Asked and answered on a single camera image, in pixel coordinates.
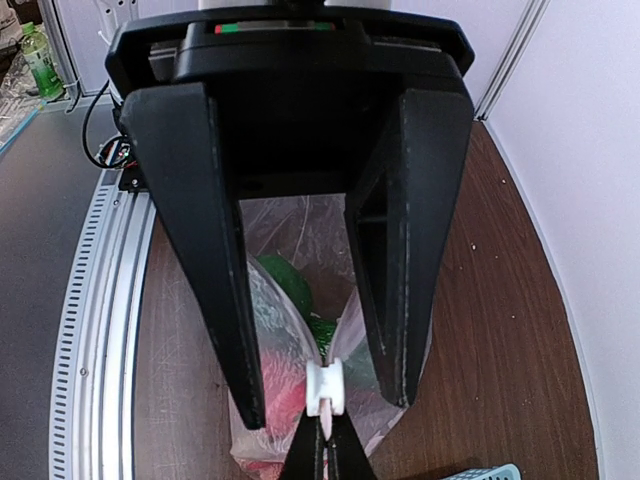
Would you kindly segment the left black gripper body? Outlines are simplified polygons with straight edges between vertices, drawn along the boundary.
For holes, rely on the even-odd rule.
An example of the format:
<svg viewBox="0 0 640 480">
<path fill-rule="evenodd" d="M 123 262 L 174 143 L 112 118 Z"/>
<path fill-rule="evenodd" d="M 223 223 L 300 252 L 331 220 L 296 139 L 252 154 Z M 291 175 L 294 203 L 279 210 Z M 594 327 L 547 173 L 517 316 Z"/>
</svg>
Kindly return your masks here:
<svg viewBox="0 0 640 480">
<path fill-rule="evenodd" d="M 475 54 L 462 28 L 352 7 L 232 7 L 121 27 L 106 68 L 157 200 L 456 195 Z"/>
</svg>

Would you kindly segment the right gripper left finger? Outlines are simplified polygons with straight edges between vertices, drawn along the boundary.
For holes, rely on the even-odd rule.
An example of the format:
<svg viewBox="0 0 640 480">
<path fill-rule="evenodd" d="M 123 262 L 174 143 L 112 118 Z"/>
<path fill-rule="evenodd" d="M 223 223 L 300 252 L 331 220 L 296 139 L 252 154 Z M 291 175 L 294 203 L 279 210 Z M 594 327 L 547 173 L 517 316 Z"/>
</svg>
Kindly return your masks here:
<svg viewBox="0 0 640 480">
<path fill-rule="evenodd" d="M 280 480 L 320 479 L 320 423 L 303 414 L 291 442 Z"/>
</svg>

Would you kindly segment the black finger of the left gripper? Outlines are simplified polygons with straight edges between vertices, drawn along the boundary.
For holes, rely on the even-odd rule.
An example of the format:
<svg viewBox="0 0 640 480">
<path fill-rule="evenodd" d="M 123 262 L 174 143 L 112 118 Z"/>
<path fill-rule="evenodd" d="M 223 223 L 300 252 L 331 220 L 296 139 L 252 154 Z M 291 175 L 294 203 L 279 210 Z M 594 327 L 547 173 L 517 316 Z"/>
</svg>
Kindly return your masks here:
<svg viewBox="0 0 640 480">
<path fill-rule="evenodd" d="M 383 398 L 400 408 L 414 403 L 426 361 L 472 119 L 465 94 L 406 90 L 346 196 L 369 350 Z"/>
<path fill-rule="evenodd" d="M 201 83 L 129 94 L 121 123 L 189 281 L 245 427 L 266 407 L 239 204 L 229 189 L 217 105 Z"/>
</svg>

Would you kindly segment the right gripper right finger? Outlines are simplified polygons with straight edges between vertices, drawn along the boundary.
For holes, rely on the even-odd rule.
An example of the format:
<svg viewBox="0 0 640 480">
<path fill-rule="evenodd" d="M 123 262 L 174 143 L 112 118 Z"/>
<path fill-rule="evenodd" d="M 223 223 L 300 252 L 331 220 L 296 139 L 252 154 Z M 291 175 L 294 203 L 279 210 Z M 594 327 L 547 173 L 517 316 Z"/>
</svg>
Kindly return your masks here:
<svg viewBox="0 0 640 480">
<path fill-rule="evenodd" d="M 347 412 L 332 417 L 327 457 L 329 480 L 377 479 Z"/>
</svg>

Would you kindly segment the red wax apple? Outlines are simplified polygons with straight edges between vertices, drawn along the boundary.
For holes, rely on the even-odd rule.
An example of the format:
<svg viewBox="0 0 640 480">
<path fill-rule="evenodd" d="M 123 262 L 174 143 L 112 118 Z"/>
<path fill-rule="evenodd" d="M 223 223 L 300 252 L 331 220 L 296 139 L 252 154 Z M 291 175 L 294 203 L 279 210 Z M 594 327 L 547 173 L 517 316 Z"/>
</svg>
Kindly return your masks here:
<svg viewBox="0 0 640 480">
<path fill-rule="evenodd" d="M 284 439 L 295 431 L 301 412 L 306 408 L 304 377 L 265 378 L 266 432 L 274 439 Z"/>
</svg>

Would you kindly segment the green cucumber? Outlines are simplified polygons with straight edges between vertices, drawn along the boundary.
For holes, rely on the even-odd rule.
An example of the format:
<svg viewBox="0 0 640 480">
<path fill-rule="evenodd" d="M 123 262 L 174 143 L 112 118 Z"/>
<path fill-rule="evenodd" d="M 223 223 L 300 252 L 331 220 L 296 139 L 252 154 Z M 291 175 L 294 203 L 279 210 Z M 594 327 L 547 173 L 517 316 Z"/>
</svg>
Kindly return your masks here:
<svg viewBox="0 0 640 480">
<path fill-rule="evenodd" d="M 302 273 L 280 255 L 260 255 L 256 260 L 289 297 L 301 317 L 308 320 L 313 310 L 313 297 Z"/>
</svg>

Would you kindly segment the clear zip top bag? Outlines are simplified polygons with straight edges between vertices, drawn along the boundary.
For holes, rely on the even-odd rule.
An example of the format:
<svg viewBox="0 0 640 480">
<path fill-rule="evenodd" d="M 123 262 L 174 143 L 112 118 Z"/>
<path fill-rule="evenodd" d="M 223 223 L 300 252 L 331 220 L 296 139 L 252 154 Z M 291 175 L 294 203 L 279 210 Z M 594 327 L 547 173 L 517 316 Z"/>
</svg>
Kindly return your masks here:
<svg viewBox="0 0 640 480">
<path fill-rule="evenodd" d="M 404 412 L 381 396 L 357 293 L 341 195 L 240 203 L 266 425 L 229 407 L 230 453 L 253 479 L 276 479 L 306 410 L 306 364 L 340 359 L 346 411 L 367 455 Z"/>
</svg>

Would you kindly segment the green pepper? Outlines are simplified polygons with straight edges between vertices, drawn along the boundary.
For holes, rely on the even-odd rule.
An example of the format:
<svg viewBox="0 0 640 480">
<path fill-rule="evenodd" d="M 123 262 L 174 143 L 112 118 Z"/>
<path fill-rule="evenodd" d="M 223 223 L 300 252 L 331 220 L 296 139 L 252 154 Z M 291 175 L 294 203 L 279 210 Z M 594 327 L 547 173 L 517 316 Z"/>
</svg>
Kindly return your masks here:
<svg viewBox="0 0 640 480">
<path fill-rule="evenodd" d="M 324 319 L 315 313 L 311 313 L 305 319 L 305 322 L 316 342 L 322 360 L 325 360 L 338 326 L 337 321 Z"/>
</svg>

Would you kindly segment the light blue plastic basket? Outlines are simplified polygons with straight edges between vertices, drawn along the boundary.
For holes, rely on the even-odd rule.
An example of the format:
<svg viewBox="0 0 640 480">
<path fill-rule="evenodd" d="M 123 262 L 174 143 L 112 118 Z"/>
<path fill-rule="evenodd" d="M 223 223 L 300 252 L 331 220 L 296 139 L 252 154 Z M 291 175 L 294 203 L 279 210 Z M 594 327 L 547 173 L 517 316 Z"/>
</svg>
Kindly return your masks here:
<svg viewBox="0 0 640 480">
<path fill-rule="evenodd" d="M 520 480 L 521 473 L 512 463 L 491 468 L 471 468 L 457 472 L 442 480 Z"/>
</svg>

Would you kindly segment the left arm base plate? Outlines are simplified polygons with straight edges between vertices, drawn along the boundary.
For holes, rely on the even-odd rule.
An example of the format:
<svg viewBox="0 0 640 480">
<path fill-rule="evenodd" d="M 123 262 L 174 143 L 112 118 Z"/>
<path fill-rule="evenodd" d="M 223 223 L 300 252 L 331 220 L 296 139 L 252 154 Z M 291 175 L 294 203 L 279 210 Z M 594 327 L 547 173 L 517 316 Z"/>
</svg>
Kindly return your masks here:
<svg viewBox="0 0 640 480">
<path fill-rule="evenodd" d="M 132 141 L 129 139 L 124 127 L 121 125 L 121 110 L 122 103 L 113 101 L 112 116 L 115 126 L 122 137 L 119 140 L 119 161 L 121 163 L 120 169 L 123 171 L 121 174 L 118 188 L 121 191 L 128 193 L 140 193 L 147 192 L 148 186 L 144 178 L 143 172 L 138 164 L 137 157 L 133 152 Z"/>
</svg>

